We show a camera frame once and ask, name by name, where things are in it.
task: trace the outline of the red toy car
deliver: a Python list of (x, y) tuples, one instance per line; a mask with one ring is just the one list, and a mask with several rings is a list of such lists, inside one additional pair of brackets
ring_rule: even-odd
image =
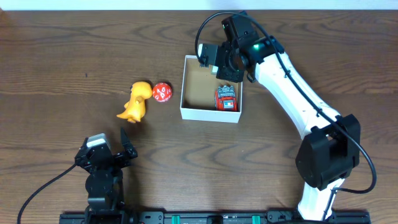
[(219, 111), (238, 111), (233, 86), (218, 87), (215, 94), (216, 109)]

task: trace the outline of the red ball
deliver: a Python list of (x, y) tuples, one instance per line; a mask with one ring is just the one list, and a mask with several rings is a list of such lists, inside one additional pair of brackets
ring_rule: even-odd
[(166, 83), (158, 83), (154, 87), (152, 94), (156, 101), (166, 102), (172, 97), (172, 88)]

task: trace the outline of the white background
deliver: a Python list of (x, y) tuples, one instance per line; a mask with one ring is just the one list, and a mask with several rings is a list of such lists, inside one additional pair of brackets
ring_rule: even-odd
[(398, 9), (398, 0), (0, 0), (3, 10)]

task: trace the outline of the brown wooden surface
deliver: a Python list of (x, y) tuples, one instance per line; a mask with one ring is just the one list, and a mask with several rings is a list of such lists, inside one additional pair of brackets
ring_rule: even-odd
[[(211, 12), (5, 12), (0, 17), (0, 222), (15, 223), (26, 198), (73, 163), (87, 136), (121, 150), (126, 128), (139, 157), (124, 171), (127, 203), (166, 210), (294, 207), (303, 180), (300, 138), (258, 83), (244, 83), (238, 124), (185, 121), (183, 60)], [(396, 11), (250, 12), (287, 49), (309, 85), (341, 114), (355, 114), (379, 175), (367, 195), (339, 193), (335, 208), (398, 219), (398, 14)], [(224, 40), (220, 20), (202, 41)], [(168, 103), (147, 101), (142, 123), (116, 117), (139, 80), (169, 81)], [(87, 205), (88, 174), (76, 168), (40, 193), (24, 223), (57, 223)], [(345, 187), (370, 183), (361, 159)]]

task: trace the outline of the open box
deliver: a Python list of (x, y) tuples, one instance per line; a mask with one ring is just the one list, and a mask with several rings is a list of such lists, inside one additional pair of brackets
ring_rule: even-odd
[[(199, 65), (196, 56), (185, 56), (180, 103), (182, 119), (237, 123), (242, 112), (242, 82), (219, 80), (211, 74), (211, 68)], [(216, 110), (215, 91), (224, 85), (234, 86), (238, 111)]]

